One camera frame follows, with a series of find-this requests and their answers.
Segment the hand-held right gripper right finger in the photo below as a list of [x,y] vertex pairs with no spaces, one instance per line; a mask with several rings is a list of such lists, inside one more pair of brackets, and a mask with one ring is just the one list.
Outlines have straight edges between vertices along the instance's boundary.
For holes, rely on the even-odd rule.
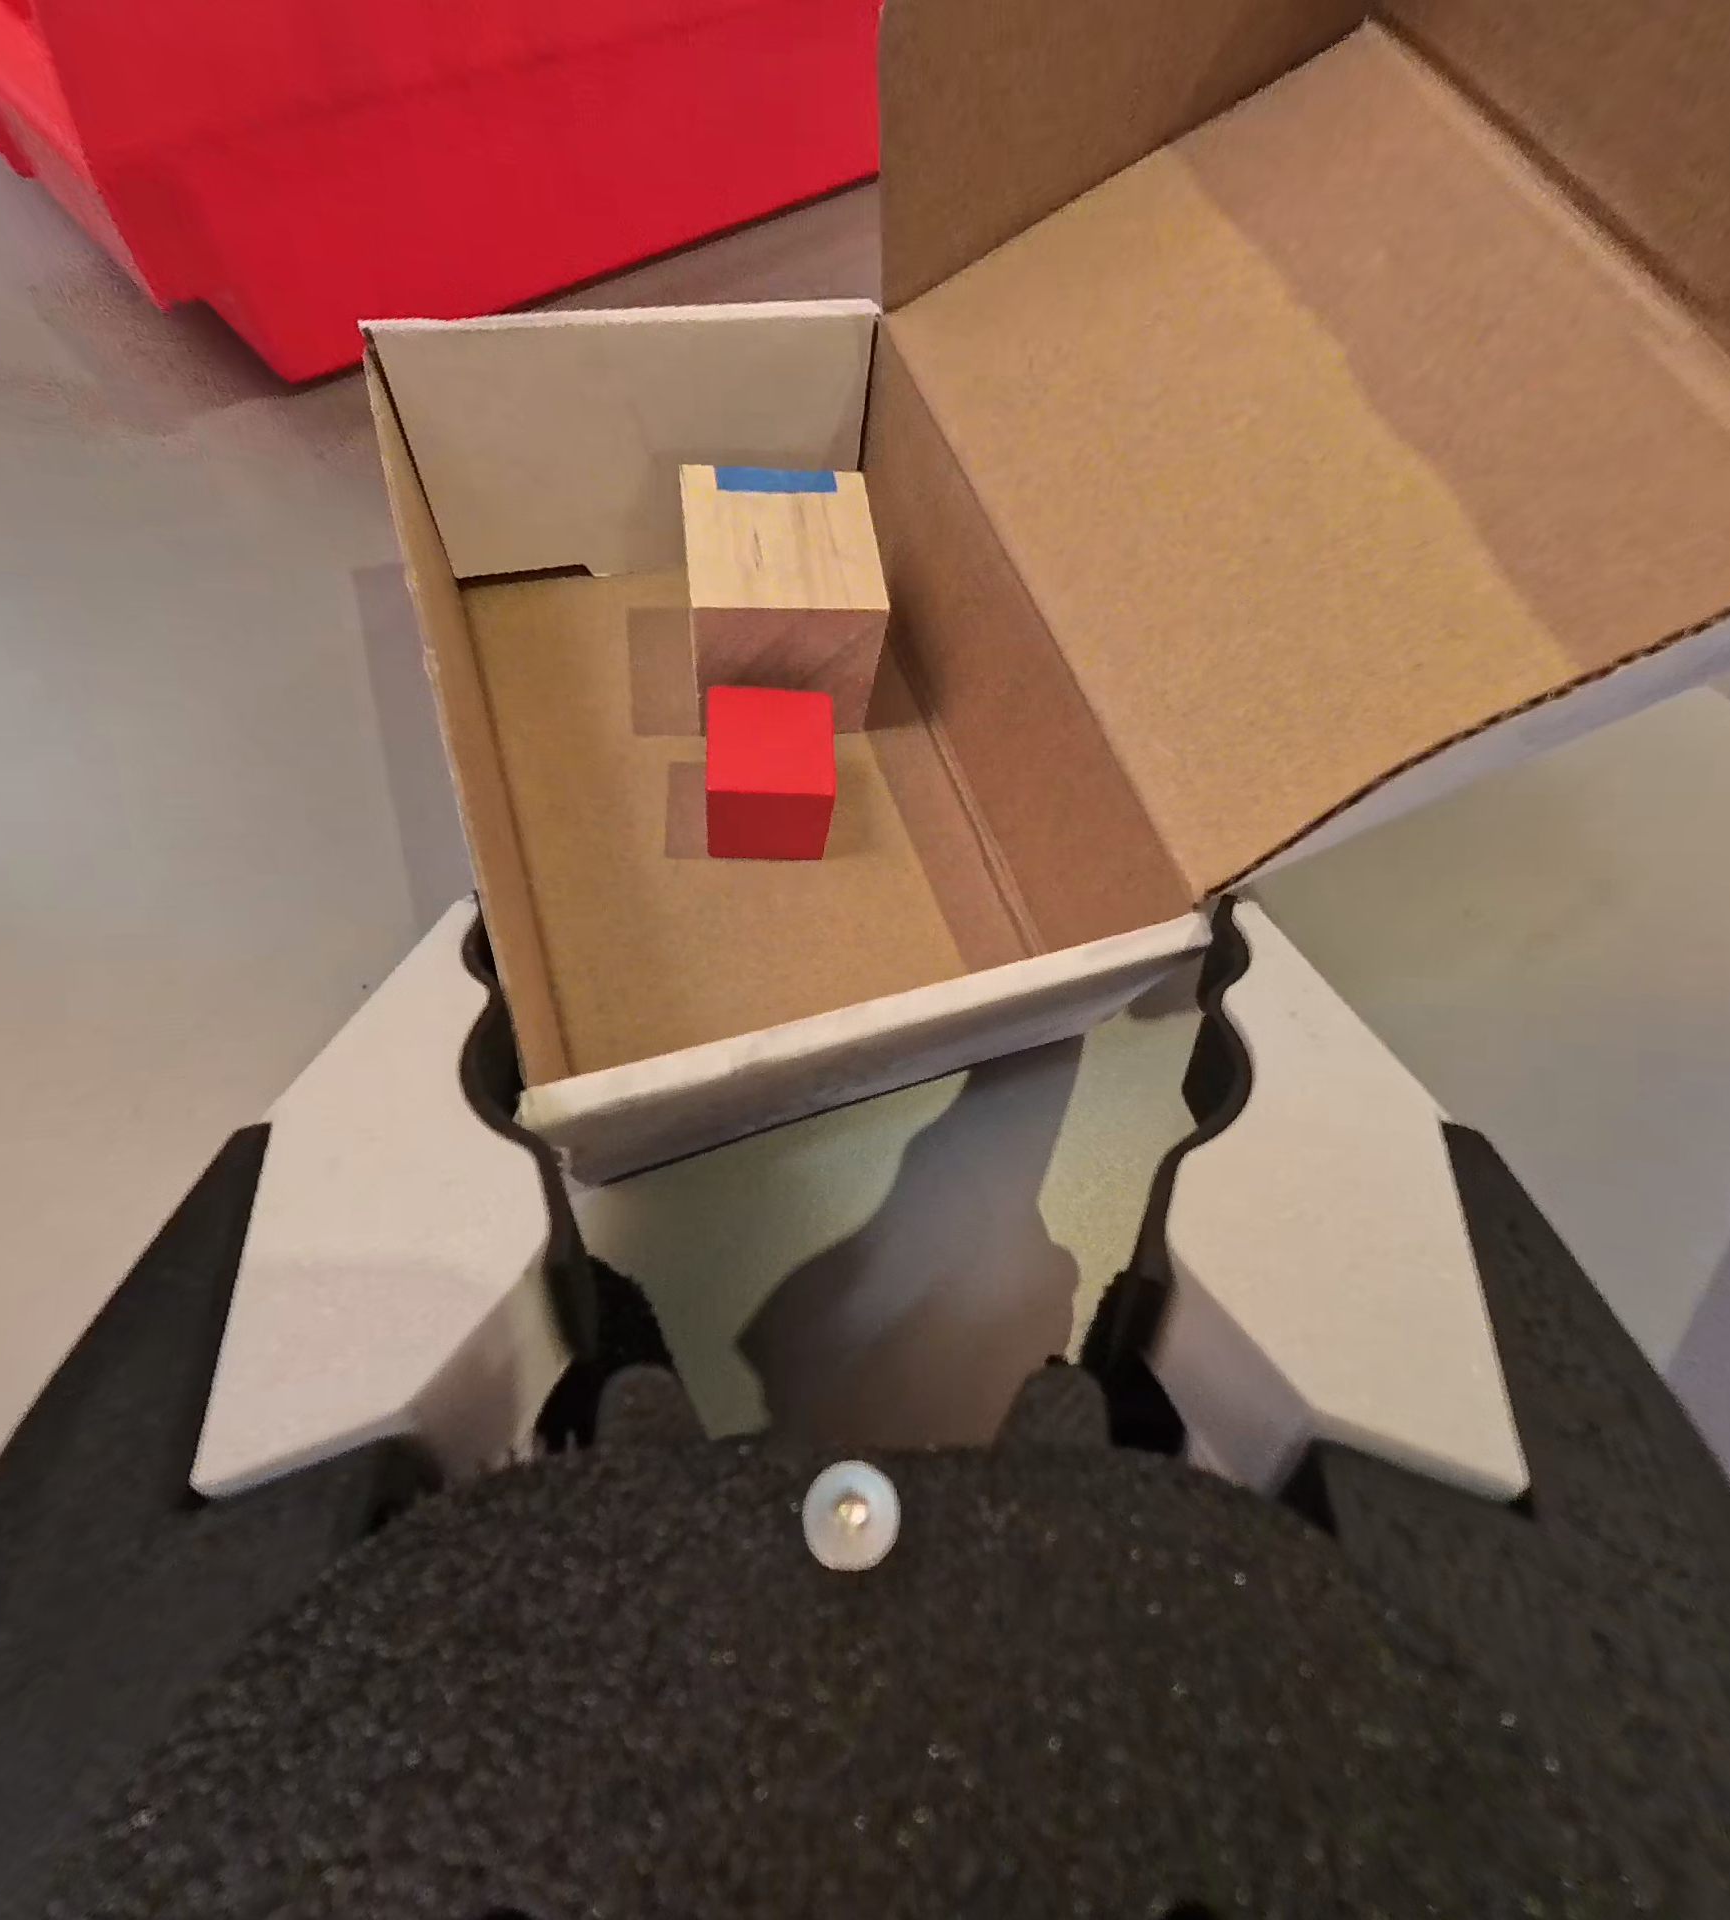
[[1213,910],[1195,1005],[1190,1129],[1090,1320],[1113,1441],[1266,1496],[1332,1444],[1518,1502],[1440,1101],[1243,894]]

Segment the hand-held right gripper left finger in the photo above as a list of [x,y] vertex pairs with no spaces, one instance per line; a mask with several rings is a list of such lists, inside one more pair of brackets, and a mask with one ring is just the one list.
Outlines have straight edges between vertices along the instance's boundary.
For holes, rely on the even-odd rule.
[[473,1103],[494,995],[479,901],[444,910],[277,1095],[191,1461],[222,1500],[372,1441],[447,1479],[533,1444],[571,1352],[547,1304],[543,1165]]

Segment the white cardboard box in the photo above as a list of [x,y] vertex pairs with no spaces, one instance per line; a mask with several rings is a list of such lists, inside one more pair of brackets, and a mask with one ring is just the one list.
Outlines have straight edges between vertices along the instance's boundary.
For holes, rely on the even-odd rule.
[[[598,1186],[1106,1020],[1730,670],[1730,3],[886,3],[883,302],[387,319],[518,1121]],[[704,845],[683,468],[859,478],[818,860]]]

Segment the small red cube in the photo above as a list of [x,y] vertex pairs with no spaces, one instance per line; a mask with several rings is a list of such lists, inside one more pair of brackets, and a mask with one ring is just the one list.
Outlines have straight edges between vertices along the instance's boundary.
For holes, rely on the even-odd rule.
[[834,707],[823,689],[707,689],[707,850],[719,860],[823,860],[836,801]]

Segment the wooden block with blue tape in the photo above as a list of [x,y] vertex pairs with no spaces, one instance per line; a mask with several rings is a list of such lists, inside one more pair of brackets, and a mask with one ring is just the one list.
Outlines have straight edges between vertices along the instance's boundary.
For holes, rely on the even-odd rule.
[[692,462],[679,491],[698,693],[823,693],[865,731],[890,624],[865,474]]

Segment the red plastic bin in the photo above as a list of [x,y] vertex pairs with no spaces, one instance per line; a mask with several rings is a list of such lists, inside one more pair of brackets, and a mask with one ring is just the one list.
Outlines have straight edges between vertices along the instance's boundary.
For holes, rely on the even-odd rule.
[[0,1],[0,157],[291,381],[879,171],[874,1]]

